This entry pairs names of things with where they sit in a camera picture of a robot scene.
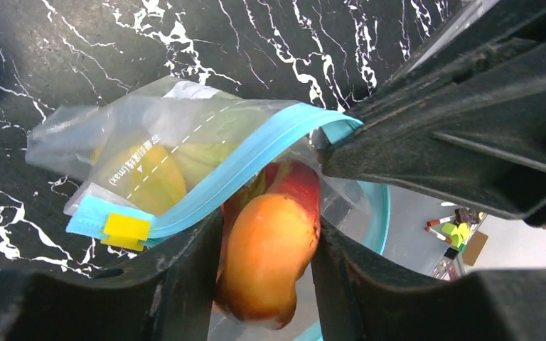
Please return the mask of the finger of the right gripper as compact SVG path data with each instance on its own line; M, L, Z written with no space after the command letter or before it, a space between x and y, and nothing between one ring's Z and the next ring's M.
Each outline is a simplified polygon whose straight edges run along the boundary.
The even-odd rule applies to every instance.
M499 1L349 114L326 175L546 229L546 1Z

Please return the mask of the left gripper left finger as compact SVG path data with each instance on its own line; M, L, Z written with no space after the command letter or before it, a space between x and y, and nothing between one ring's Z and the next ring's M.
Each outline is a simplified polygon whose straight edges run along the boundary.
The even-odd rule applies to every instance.
M223 215L95 278L0 271L0 340L206 340Z

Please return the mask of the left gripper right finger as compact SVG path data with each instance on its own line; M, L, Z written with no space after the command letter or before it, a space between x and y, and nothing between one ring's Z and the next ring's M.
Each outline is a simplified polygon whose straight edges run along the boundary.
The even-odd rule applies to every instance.
M311 268L325 340L546 340L546 269L443 281L376 254L327 221Z

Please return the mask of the hot dog bun toy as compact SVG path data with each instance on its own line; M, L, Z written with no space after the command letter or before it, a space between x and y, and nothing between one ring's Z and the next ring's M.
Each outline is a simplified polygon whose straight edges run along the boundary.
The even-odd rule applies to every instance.
M298 160L267 164L222 205L214 303L244 323L279 330L294 317L296 283L318 247L321 184Z

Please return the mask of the yellow bell pepper toy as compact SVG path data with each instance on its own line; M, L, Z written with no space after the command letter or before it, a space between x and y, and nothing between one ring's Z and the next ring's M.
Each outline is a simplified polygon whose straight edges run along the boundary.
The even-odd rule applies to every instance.
M152 215L162 215L188 192L180 168L161 144L147 140L98 158L92 182Z

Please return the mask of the clear zip top bag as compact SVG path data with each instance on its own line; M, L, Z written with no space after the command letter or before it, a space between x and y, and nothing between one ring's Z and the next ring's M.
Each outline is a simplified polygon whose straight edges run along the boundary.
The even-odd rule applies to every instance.
M154 333L164 340L321 340L312 273L280 331L207 307L217 233L207 221L273 161L321 172L321 149L358 119L288 100L242 99L167 76L103 107L61 106L28 135L26 162L69 175L66 230L139 256L127 278L158 271Z

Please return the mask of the green round melon toy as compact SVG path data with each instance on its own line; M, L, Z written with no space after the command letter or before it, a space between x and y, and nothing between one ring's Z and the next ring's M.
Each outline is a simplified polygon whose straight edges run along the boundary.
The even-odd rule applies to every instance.
M163 98L178 102L179 118L162 138L180 168L188 192L225 161L275 112L272 101L241 99L206 87L181 88Z

